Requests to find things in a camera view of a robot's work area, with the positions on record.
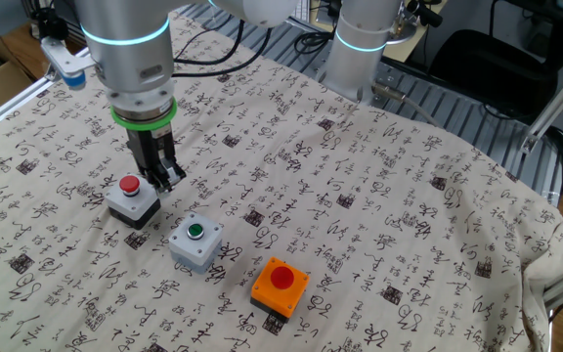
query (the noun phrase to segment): tablecloth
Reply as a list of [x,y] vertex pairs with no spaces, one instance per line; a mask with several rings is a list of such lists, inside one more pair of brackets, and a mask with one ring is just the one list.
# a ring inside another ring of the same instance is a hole
[[[177,53],[202,29],[170,19]],[[231,46],[206,33],[184,57]],[[0,351],[547,348],[541,292],[563,273],[563,218],[458,137],[263,58],[180,78],[188,177],[135,231],[104,200],[136,167],[88,76],[0,123]],[[223,226],[204,275],[168,248],[189,211]],[[249,302],[272,256],[311,278],[285,325]]]

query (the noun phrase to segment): green button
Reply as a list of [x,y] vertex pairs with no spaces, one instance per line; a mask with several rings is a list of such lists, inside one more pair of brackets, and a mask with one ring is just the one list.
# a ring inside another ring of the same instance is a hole
[[188,237],[198,240],[203,236],[203,227],[199,224],[192,224],[188,228]]

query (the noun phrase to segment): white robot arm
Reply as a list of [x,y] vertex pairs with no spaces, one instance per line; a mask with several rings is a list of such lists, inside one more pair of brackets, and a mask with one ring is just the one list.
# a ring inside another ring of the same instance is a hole
[[[343,2],[331,53],[317,80],[351,101],[368,104],[377,65],[403,9],[403,0]],[[423,25],[442,23],[442,18],[427,9],[423,0],[408,1],[407,9]]]
[[[75,0],[90,58],[71,56],[59,40],[42,40],[43,52],[71,89],[85,85],[84,68],[94,66],[107,88],[114,120],[125,127],[128,146],[150,183],[170,192],[184,177],[173,147],[170,120],[173,48],[168,13],[205,0]],[[281,24],[297,0],[209,0],[259,26]]]

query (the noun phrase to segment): office chair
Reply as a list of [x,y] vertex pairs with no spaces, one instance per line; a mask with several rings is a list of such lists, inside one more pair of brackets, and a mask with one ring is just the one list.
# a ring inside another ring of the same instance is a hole
[[429,74],[530,124],[555,94],[561,67],[563,19],[553,26],[543,63],[488,34],[465,29],[440,48]]

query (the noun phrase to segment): emergency stop button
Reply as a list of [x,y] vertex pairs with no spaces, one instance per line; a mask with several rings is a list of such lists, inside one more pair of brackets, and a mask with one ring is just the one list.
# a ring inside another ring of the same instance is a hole
[[121,179],[118,186],[124,195],[133,197],[140,191],[141,181],[134,175],[127,175]]
[[273,270],[271,273],[271,284],[275,288],[278,289],[287,289],[292,286],[294,283],[294,274],[292,274],[292,270],[280,266]]

